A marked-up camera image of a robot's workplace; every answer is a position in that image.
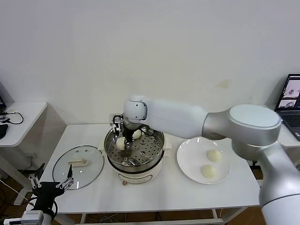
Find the wooden floor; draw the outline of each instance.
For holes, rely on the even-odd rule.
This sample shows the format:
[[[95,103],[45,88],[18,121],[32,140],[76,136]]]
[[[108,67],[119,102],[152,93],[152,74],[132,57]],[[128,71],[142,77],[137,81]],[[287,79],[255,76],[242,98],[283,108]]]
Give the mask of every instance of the wooden floor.
[[[260,170],[254,170],[254,175],[257,179],[262,179],[262,173]],[[19,185],[12,178],[7,180],[2,180],[6,184],[10,185],[17,191],[21,190],[21,185]],[[16,193],[0,183],[0,214],[1,214],[1,224],[6,217],[13,216],[20,217],[24,210],[26,209],[26,204],[21,206],[12,206],[16,198]],[[218,216],[220,215],[221,210],[217,210]],[[114,214],[89,214],[86,218],[86,223],[99,223],[102,219],[104,223],[113,222],[125,222],[125,217],[127,222],[144,222],[144,221],[160,221],[160,220],[185,220],[185,219],[203,219],[203,218],[213,218],[213,215],[210,210],[192,210],[192,211],[169,211],[169,212],[144,212],[144,213],[118,213]],[[69,215],[76,223],[80,223],[81,215],[72,214]],[[238,215],[235,219],[230,221],[227,225],[265,225],[263,219],[262,211],[259,207],[252,207],[247,209]],[[59,225],[56,221],[52,221],[52,225]]]

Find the power cord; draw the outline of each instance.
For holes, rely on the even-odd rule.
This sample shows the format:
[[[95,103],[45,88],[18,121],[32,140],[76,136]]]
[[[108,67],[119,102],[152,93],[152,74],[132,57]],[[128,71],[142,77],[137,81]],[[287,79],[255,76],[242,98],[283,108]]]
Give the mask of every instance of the power cord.
[[[7,199],[6,193],[3,191],[2,188],[0,188],[0,191],[4,194],[4,199],[0,197],[0,200],[3,201],[3,204],[0,206],[0,209],[2,208],[2,206],[4,204],[9,205],[9,206],[19,206],[19,205],[12,205],[10,203],[7,203],[6,202],[6,199]]]
[[[160,212],[156,212],[155,221],[158,220],[158,216],[159,216],[160,221],[163,221],[163,219],[161,218]]]
[[[103,221],[105,221],[105,220],[107,220],[107,219],[109,219],[109,220],[112,222],[111,218],[114,217],[114,216],[116,216],[116,215],[118,215],[118,214],[119,214],[119,213],[115,213],[115,214],[113,214],[113,215],[111,215],[111,216],[109,216],[109,217],[102,217],[102,218],[100,219],[99,223],[103,223]]]
[[[23,195],[21,195],[19,192],[17,192],[16,190],[14,190],[11,186],[7,185],[6,183],[4,183],[3,181],[0,180],[1,183],[3,183],[5,186],[9,187],[10,189],[12,189],[14,192],[16,192],[17,194],[19,194],[20,196],[22,196],[24,199],[26,199],[28,201],[28,199],[26,197],[24,197]]]
[[[53,216],[52,220],[54,220],[54,218],[55,218],[56,215],[57,215],[57,211],[58,211],[58,206],[57,206],[57,203],[56,203],[55,200],[54,200],[54,205],[55,205],[55,213],[54,213],[54,216]]]
[[[22,118],[22,121],[21,122],[18,122],[18,123],[14,123],[14,122],[11,122],[10,121],[10,118],[5,118],[3,121],[1,121],[2,123],[11,123],[11,124],[21,124],[24,122],[24,117],[19,113],[19,112],[0,112],[0,116],[6,116],[6,115],[12,115],[12,114],[19,114]]]
[[[18,213],[18,214],[12,215],[12,216],[5,217],[5,218],[3,218],[3,219],[0,219],[0,221],[5,220],[5,219],[8,219],[8,218],[11,218],[11,217],[15,217],[15,216],[21,215],[21,214],[23,214],[23,213],[24,213],[24,212],[20,212],[20,213]]]
[[[13,215],[13,216],[8,216],[8,215],[3,214],[4,211],[7,209],[8,206],[15,206],[15,205],[12,205],[11,202],[17,197],[17,195],[19,194],[19,192],[17,192],[16,190],[14,190],[12,187],[10,187],[9,185],[7,185],[7,184],[4,183],[3,181],[1,181],[1,182],[2,182],[5,186],[8,186],[10,189],[12,189],[13,191],[15,191],[16,194],[15,194],[15,195],[8,201],[8,203],[7,203],[7,202],[6,202],[6,198],[7,198],[6,193],[0,188],[0,191],[3,192],[4,197],[5,197],[5,200],[4,200],[4,202],[3,202],[3,204],[1,205],[0,208],[2,208],[2,206],[3,206],[4,204],[6,204],[6,206],[4,207],[4,209],[2,210],[2,212],[0,213],[0,221],[4,220],[4,219],[6,219],[6,218],[11,218],[11,217],[13,217],[13,216],[17,216],[17,215],[23,214],[23,212],[22,212],[22,213],[18,213],[18,214]],[[30,202],[30,201],[33,200],[33,199],[35,199],[35,198],[29,199],[28,201],[23,202],[22,205],[24,205],[24,204],[29,204],[29,205],[34,206],[34,204]]]
[[[223,211],[223,209],[221,209],[221,211],[220,211],[220,218],[221,218],[221,216],[222,216],[222,211]]]

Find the steamed bun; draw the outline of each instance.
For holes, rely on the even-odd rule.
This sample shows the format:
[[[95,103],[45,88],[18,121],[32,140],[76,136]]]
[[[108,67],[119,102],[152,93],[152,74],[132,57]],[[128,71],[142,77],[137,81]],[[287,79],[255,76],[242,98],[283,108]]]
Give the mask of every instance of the steamed bun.
[[[212,165],[205,165],[201,167],[201,173],[204,177],[212,179],[217,175],[217,169]]]
[[[116,142],[116,146],[119,150],[125,150],[125,137],[120,137],[118,138],[117,142]]]
[[[220,162],[222,159],[222,152],[216,149],[207,151],[207,158],[212,162]]]
[[[138,138],[140,138],[141,135],[142,135],[141,130],[136,130],[136,131],[133,133],[132,137],[133,137],[133,139],[138,139]]]

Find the laptop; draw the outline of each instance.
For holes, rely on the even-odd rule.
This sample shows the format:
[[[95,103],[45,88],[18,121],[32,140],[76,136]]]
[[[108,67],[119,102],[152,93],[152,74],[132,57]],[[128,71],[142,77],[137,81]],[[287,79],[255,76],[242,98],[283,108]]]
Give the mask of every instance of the laptop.
[[[276,105],[283,123],[300,141],[300,74],[289,74]]]

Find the keyboard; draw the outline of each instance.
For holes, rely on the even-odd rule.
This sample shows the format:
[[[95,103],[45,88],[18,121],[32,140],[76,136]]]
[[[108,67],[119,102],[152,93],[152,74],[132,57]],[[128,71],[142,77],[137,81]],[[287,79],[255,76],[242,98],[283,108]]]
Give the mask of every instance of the keyboard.
[[[290,127],[300,127],[300,115],[282,115],[281,117]]]

